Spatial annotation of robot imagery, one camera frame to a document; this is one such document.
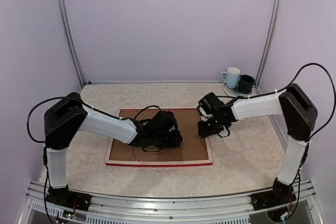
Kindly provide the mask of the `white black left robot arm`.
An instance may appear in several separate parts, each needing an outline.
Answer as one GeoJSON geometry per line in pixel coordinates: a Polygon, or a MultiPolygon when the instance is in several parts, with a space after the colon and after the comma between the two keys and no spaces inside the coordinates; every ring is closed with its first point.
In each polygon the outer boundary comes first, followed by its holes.
{"type": "Polygon", "coordinates": [[[177,120],[171,111],[159,110],[154,117],[137,120],[122,118],[94,108],[72,92],[59,98],[44,114],[45,154],[53,197],[66,206],[73,201],[67,189],[66,156],[74,136],[79,131],[90,132],[145,149],[153,146],[178,148],[183,142],[177,120]]]}

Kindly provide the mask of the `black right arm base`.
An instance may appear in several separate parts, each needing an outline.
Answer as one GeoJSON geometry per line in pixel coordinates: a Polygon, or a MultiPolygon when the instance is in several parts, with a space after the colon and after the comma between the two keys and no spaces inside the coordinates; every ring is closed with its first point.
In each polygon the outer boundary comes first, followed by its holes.
{"type": "Polygon", "coordinates": [[[251,201],[254,210],[262,210],[283,204],[288,204],[291,201],[296,201],[296,195],[292,184],[285,185],[275,179],[271,190],[254,193],[251,195],[251,201]]]}

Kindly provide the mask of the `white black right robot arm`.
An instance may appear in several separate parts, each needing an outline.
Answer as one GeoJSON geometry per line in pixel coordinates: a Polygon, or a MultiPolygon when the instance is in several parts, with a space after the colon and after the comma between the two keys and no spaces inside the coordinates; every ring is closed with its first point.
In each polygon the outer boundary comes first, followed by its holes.
{"type": "Polygon", "coordinates": [[[252,97],[237,96],[228,102],[210,92],[201,98],[197,110],[202,117],[197,124],[201,137],[220,135],[237,121],[263,116],[281,116],[286,125],[287,147],[281,168],[275,180],[275,189],[269,192],[273,205],[281,204],[289,196],[290,186],[305,162],[310,136],[316,124],[318,111],[305,92],[296,83],[282,91],[252,97]]]}

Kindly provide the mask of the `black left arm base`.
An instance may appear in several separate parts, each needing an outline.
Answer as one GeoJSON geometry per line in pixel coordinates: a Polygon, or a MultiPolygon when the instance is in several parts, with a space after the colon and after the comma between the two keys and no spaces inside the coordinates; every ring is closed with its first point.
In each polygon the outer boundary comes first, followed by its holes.
{"type": "Polygon", "coordinates": [[[46,201],[55,205],[71,208],[73,210],[88,211],[92,196],[65,188],[49,188],[46,201]]]}

